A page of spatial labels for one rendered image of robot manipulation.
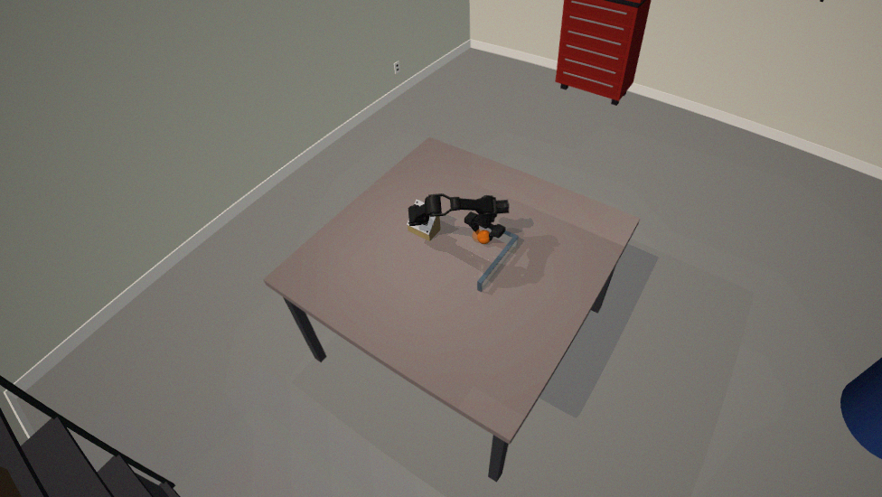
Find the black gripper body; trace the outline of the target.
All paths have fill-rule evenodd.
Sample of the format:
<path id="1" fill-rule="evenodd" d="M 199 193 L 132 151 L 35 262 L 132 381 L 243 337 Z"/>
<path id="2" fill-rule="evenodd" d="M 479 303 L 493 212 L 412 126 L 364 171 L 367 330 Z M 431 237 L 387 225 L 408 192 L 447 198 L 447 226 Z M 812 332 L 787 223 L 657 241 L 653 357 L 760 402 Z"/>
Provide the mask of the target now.
<path id="1" fill-rule="evenodd" d="M 492 235 L 496 238 L 500 238 L 501 235 L 506 231 L 506 228 L 501 224 L 492 224 L 492 215 L 490 215 L 489 217 L 482 217 L 479 215 L 479 213 L 476 214 L 473 212 L 469 212 L 464 218 L 464 223 L 468 225 L 471 224 L 473 226 L 477 224 L 485 229 L 489 228 L 492 230 Z"/>

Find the low clear walls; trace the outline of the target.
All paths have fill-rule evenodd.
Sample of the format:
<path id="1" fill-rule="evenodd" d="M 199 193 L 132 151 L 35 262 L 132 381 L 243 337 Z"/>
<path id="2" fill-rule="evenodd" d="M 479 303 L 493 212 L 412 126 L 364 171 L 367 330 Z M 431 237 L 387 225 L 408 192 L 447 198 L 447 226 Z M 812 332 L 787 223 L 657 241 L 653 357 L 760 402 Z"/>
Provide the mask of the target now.
<path id="1" fill-rule="evenodd" d="M 479 229 L 482 229 L 482 230 L 488 230 L 489 232 L 492 231 L 492 230 L 489 229 L 489 228 L 485 229 L 485 228 L 483 228 L 483 227 L 481 227 L 481 226 L 479 226 Z M 510 236 L 508 236 L 508 235 L 506 235 L 506 234 L 504 234 L 504 233 L 501 235 L 500 238 L 496 238 L 496 237 L 494 237 L 494 238 L 495 238 L 495 239 L 498 239 L 498 240 L 500 240 L 500 241 L 502 241 L 502 242 L 504 242 L 504 243 L 506 243 L 506 244 L 508 244 L 508 243 L 511 241 L 511 239 L 512 239 L 512 237 L 510 237 Z M 483 281 L 483 283 L 482 283 L 482 291 L 483 291 L 483 290 L 485 289 L 485 287 L 489 284 L 489 282 L 492 280 L 492 278 L 493 278 L 493 277 L 495 276 L 495 274 L 499 271 L 499 269 L 502 267 L 502 265 L 503 265 L 503 264 L 505 263 L 505 261 L 509 258 L 509 256 L 512 254 L 512 252 L 516 249 L 517 246 L 518 246 L 518 239 L 515 240 L 515 243 L 511 246 L 511 248 L 508 250 L 508 252 L 507 252 L 507 253 L 504 255 L 504 257 L 501 259 L 501 261 L 500 261 L 500 262 L 497 264 L 497 266 L 493 269 L 493 271 L 490 273 L 490 275 L 489 275 L 489 276 Z"/>

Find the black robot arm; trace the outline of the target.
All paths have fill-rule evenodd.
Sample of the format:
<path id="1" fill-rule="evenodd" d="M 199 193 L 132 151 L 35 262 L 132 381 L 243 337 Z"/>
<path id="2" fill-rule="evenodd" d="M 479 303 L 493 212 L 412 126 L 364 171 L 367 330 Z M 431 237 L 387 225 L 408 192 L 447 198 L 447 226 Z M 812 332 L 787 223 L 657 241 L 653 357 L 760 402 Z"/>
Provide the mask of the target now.
<path id="1" fill-rule="evenodd" d="M 440 196 L 444 196 L 450 200 L 451 209 L 442 213 Z M 430 217 L 445 216 L 450 211 L 470 210 L 476 211 L 482 217 L 492 215 L 494 222 L 498 213 L 508 213 L 508 200 L 496 201 L 493 195 L 484 195 L 479 199 L 462 199 L 459 197 L 449 197 L 443 193 L 429 194 L 425 203 L 421 206 L 416 204 L 408 207 L 409 226 L 427 225 Z"/>

